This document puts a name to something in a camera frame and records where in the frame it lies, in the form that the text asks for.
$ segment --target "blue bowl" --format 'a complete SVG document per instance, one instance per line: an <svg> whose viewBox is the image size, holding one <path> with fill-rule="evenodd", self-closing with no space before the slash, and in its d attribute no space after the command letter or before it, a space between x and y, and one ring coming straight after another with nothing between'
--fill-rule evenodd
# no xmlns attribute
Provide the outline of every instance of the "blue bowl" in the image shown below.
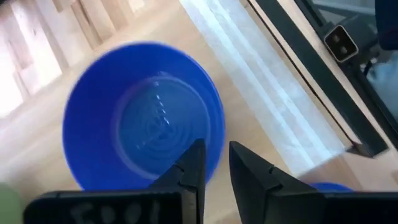
<svg viewBox="0 0 398 224"><path fill-rule="evenodd" d="M198 138L208 181L224 135L210 77L185 53L156 43L126 45L92 64L63 121L67 162L85 190L144 189Z"/></svg>
<svg viewBox="0 0 398 224"><path fill-rule="evenodd" d="M353 190L341 184L331 183L331 182L318 182L311 184L321 192L352 192Z"/></svg>

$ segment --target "glass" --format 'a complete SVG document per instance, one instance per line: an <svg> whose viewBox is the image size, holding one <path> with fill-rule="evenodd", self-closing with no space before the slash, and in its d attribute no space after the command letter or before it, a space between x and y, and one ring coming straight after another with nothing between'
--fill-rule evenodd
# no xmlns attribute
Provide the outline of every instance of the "glass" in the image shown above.
<svg viewBox="0 0 398 224"><path fill-rule="evenodd" d="M377 34L375 18L375 0L309 0L313 1L315 7L328 22L339 24L345 19L357 17L364 21L375 34ZM389 111L398 118L398 101L395 96L398 94L398 56L390 50L383 50L380 46L372 49L377 52L377 56L372 58L369 65L372 67L366 71L366 63L361 65L362 71L381 100L386 104Z"/></svg>

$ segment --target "wooden floor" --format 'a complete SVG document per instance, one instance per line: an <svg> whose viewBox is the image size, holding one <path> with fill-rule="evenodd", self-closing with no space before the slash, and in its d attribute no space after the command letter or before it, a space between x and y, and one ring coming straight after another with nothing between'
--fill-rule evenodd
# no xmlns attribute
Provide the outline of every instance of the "wooden floor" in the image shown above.
<svg viewBox="0 0 398 224"><path fill-rule="evenodd" d="M155 0L20 0L0 7L0 119L76 65Z"/></svg>
<svg viewBox="0 0 398 224"><path fill-rule="evenodd" d="M109 49L152 40L182 49L209 73L224 106L226 145L239 141L306 182L397 190L398 153L345 153L351 142L335 120L349 127L327 112L271 31L246 0L8 1L0 6L0 182L25 203L79 189L62 146L73 85ZM206 222L239 223L226 147L206 190Z"/></svg>

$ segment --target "black plastic part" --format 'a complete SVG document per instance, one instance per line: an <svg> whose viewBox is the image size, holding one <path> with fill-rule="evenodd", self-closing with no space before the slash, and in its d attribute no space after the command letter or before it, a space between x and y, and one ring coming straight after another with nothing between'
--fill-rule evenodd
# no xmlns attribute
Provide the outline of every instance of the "black plastic part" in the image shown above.
<svg viewBox="0 0 398 224"><path fill-rule="evenodd" d="M319 10L315 9L315 6L312 1L296 1L296 4L299 8L303 9L304 14L311 15L314 19L310 20L310 24L315 28L315 31L318 35L325 35L328 30L324 30L325 26L330 26L329 28L333 28L333 25L327 23L326 19L321 15Z"/></svg>
<svg viewBox="0 0 398 224"><path fill-rule="evenodd" d="M347 30L361 54L365 54L377 44L377 35L360 16L344 19L338 25Z"/></svg>
<svg viewBox="0 0 398 224"><path fill-rule="evenodd" d="M342 117L344 117L351 129L362 142L364 145L364 147L361 149L362 155L366 157L373 157L380 152L385 151L387 149L387 145L382 137L373 128L372 124L358 108L356 103L345 91L345 89L341 86L334 74L326 66L324 61L313 49L308 40L303 36L278 1L257 0L257 3L267 14L268 18L276 26L280 34L290 45L297 57L313 76L314 80L322 88L327 97L329 97L335 108L342 115Z"/></svg>
<svg viewBox="0 0 398 224"><path fill-rule="evenodd" d="M229 143L229 169L243 224L311 224L322 220L325 209L322 194L238 142Z"/></svg>
<svg viewBox="0 0 398 224"><path fill-rule="evenodd" d="M343 26L336 26L326 35L325 44L340 63L359 53L359 48Z"/></svg>
<svg viewBox="0 0 398 224"><path fill-rule="evenodd" d="M205 142L199 139L148 189L43 194L25 208L24 223L104 223L108 214L105 224L132 223L128 218L133 223L203 224L205 158Z"/></svg>
<svg viewBox="0 0 398 224"><path fill-rule="evenodd" d="M397 223L398 193L319 192L238 142L229 168L243 224Z"/></svg>

